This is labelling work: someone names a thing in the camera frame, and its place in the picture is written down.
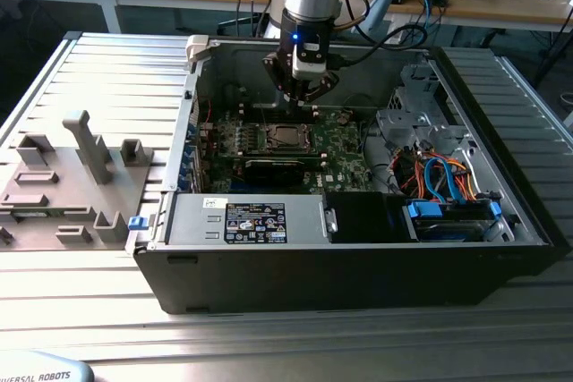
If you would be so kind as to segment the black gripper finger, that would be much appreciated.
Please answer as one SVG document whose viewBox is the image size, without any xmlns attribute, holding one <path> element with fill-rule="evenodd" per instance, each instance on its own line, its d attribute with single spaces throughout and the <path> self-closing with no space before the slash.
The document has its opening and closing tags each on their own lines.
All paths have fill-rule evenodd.
<svg viewBox="0 0 573 382">
<path fill-rule="evenodd" d="M 291 107 L 299 107 L 299 80 L 293 76 L 292 55 L 286 53 L 269 53 L 262 59 L 262 64 L 285 101 Z"/>
<path fill-rule="evenodd" d="M 338 83 L 339 77 L 334 72 L 326 72 L 319 78 L 314 87 L 311 86 L 311 81 L 301 81 L 300 106 L 311 104 L 314 100 L 333 90 Z"/>
</svg>

